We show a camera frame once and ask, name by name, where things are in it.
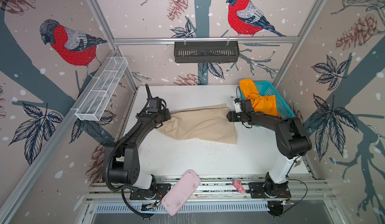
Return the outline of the beige drawstring shorts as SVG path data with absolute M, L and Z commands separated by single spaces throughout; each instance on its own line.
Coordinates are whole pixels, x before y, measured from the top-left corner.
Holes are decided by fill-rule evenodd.
M 174 140 L 200 139 L 236 144 L 234 123 L 227 119 L 229 111 L 226 104 L 175 110 L 158 131 Z

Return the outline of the orange shorts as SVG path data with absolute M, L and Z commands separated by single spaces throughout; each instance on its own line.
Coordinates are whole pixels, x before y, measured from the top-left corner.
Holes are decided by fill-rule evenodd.
M 274 95 L 262 96 L 251 79 L 239 82 L 242 94 L 247 100 L 251 100 L 255 112 L 263 112 L 268 115 L 280 116 L 277 110 L 276 97 Z

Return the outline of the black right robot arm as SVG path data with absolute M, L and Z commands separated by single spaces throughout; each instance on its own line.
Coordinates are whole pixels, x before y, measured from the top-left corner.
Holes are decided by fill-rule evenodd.
M 268 173 L 274 184 L 284 184 L 294 166 L 312 149 L 305 127 L 298 117 L 281 117 L 256 112 L 251 100 L 234 100 L 235 111 L 227 114 L 229 122 L 241 122 L 246 128 L 260 126 L 275 132 L 280 156 Z

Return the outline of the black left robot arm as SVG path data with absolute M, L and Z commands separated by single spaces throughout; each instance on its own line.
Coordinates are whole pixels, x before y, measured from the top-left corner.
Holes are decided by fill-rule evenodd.
M 153 175 L 140 170 L 138 150 L 146 136 L 171 116 L 165 100 L 149 97 L 135 117 L 137 122 L 127 134 L 105 145 L 102 180 L 114 192 L 131 189 L 153 196 L 156 180 Z

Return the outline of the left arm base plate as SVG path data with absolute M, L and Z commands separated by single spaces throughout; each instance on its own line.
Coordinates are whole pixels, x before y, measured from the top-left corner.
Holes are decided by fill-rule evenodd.
M 132 190 L 129 199 L 131 201 L 160 201 L 171 190 L 170 183 L 158 183 L 150 189 Z

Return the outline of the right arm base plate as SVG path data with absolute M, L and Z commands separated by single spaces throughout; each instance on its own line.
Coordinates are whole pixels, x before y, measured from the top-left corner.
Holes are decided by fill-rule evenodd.
M 291 199 L 288 182 L 275 184 L 270 180 L 265 182 L 250 182 L 247 193 L 252 199 Z

